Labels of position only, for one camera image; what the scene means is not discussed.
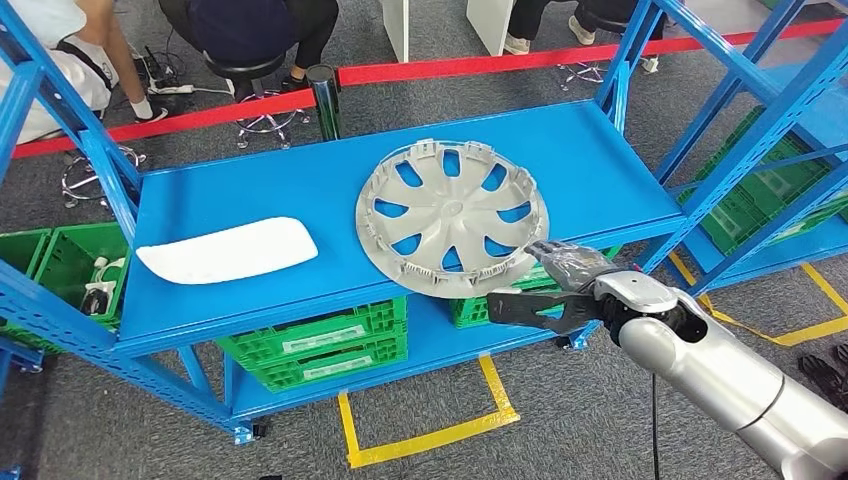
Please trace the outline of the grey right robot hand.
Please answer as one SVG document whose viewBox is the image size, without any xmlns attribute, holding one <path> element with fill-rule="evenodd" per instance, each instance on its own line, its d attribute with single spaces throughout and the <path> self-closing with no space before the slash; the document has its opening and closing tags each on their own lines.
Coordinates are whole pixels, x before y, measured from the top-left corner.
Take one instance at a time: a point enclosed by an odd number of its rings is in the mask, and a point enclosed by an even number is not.
<svg viewBox="0 0 848 480">
<path fill-rule="evenodd" d="M 596 277 L 625 268 L 599 250 L 561 241 L 536 241 L 524 247 L 563 291 L 579 292 Z"/>
</svg>

